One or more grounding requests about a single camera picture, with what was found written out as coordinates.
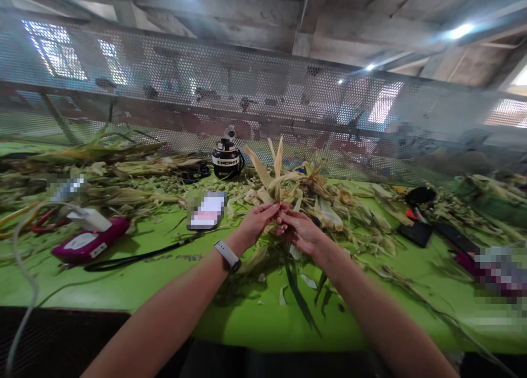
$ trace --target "white cable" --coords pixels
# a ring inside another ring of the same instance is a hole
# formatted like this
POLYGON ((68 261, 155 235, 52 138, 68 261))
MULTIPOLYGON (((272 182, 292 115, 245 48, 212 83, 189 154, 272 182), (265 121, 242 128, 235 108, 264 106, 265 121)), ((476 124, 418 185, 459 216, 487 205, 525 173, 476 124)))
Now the white cable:
POLYGON ((31 288, 33 289, 33 293, 31 295, 31 301, 29 305, 27 306, 26 313, 24 314, 24 317, 22 318, 22 322, 20 322, 20 326, 18 326, 18 330, 16 331, 15 337, 13 339, 13 343, 11 344, 11 347, 9 349, 9 354, 7 356, 7 363, 5 365, 5 372, 7 374, 8 378, 12 378, 13 376, 13 363, 15 360, 15 352, 16 348, 18 346, 18 343, 20 342, 20 339, 22 338, 22 332, 24 331, 24 328, 27 324, 27 321, 29 320, 29 316, 31 315, 31 312, 35 308, 38 300, 38 284, 35 281, 35 278, 31 276, 31 274, 26 270, 24 267, 24 261, 22 260, 22 256, 20 255, 18 249, 16 248, 16 243, 18 242, 18 235, 20 233, 20 230, 22 227, 24 227, 24 224, 26 221, 31 217, 33 213, 35 213, 37 210, 44 206, 49 205, 65 205, 70 207, 71 209, 75 210, 76 212, 81 212, 82 208, 75 206, 73 204, 69 204, 66 202, 43 202, 41 204, 36 205, 33 209, 31 209, 27 214, 18 222, 15 229, 13 230, 13 241, 11 243, 11 249, 13 251, 13 256, 15 258, 16 264, 18 265, 18 268, 20 269, 20 272, 22 272, 22 275, 27 279, 29 284, 31 285, 31 288))

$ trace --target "pink power bank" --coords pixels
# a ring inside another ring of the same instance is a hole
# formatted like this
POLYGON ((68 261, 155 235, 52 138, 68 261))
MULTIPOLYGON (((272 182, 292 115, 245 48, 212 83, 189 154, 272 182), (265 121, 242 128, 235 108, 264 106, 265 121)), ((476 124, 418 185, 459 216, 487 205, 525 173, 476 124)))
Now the pink power bank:
POLYGON ((68 264, 86 264, 123 235, 130 223, 123 218, 109 218, 111 227, 104 232, 83 231, 75 238, 54 248, 51 253, 68 264))

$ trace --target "ceiling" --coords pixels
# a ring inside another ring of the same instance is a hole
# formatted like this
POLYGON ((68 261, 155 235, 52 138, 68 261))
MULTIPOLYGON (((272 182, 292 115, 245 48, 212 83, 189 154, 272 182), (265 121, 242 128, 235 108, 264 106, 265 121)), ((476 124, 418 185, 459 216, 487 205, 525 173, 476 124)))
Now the ceiling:
POLYGON ((527 0, 0 0, 58 14, 527 95, 527 0), (473 32, 452 40, 464 24, 473 32))

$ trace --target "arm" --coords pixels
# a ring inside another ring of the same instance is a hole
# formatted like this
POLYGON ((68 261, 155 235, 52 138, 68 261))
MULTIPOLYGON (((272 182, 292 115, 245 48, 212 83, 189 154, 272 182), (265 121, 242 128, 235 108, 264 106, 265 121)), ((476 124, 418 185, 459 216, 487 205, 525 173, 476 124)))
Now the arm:
MULTIPOLYGON (((279 204, 251 209, 225 240, 229 248, 240 257, 256 243, 278 210, 279 204)), ((227 275, 223 256, 213 249, 141 306, 82 378, 155 376, 190 336, 227 275)))
POLYGON ((281 211, 279 234, 325 272, 373 348, 401 377, 457 377, 430 337, 304 214, 281 211))

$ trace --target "green table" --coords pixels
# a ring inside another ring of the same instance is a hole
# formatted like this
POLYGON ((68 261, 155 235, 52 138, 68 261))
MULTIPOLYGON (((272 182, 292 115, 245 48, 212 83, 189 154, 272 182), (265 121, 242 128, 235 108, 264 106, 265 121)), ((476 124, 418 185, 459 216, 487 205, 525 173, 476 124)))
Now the green table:
MULTIPOLYGON (((373 200, 364 201, 379 210, 373 200)), ((173 243, 172 235, 167 233, 184 215, 184 212, 167 214, 161 216, 162 222, 157 224, 148 221, 139 223, 138 235, 122 237, 102 258, 121 258, 145 253, 173 243)), ((387 219, 395 226, 391 218, 387 219)), ((107 273, 87 273, 81 268, 60 272, 58 261, 45 251, 29 258, 26 266, 36 276, 40 286, 39 307, 133 313, 164 284, 196 264, 198 255, 208 253, 216 240, 225 238, 230 231, 216 231, 181 249, 158 256, 154 261, 139 262, 107 273)), ((408 250, 399 251, 396 258, 367 259, 387 263, 401 274, 429 286, 433 295, 425 287, 419 289, 437 307, 456 316, 488 350, 502 353, 527 352, 527 332, 523 330, 526 322, 510 305, 496 301, 491 303, 487 298, 477 297, 471 285, 441 276, 434 269, 431 262, 438 256, 447 255, 447 245, 438 235, 432 236, 427 249, 419 249, 411 243, 407 245, 408 250)), ((7 252, 9 249, 3 245, 0 253, 7 252)), ((317 281, 320 270, 308 265, 304 267, 304 273, 317 281)), ((374 274, 372 278, 425 329, 443 351, 469 350, 426 307, 410 299, 395 286, 381 282, 374 274)), ((241 299, 231 307, 212 305, 196 327, 194 336, 273 352, 350 351, 367 346, 357 322, 347 308, 345 312, 339 310, 339 304, 344 305, 339 297, 331 296, 323 313, 321 302, 316 308, 313 305, 315 290, 299 279, 300 291, 322 333, 322 337, 319 337, 304 320, 290 289, 285 291, 288 305, 279 305, 279 289, 286 283, 285 272, 276 271, 267 275, 266 282, 254 285, 250 298, 241 299)), ((0 284, 1 306, 27 305, 30 286, 15 265, 0 268, 0 284)))

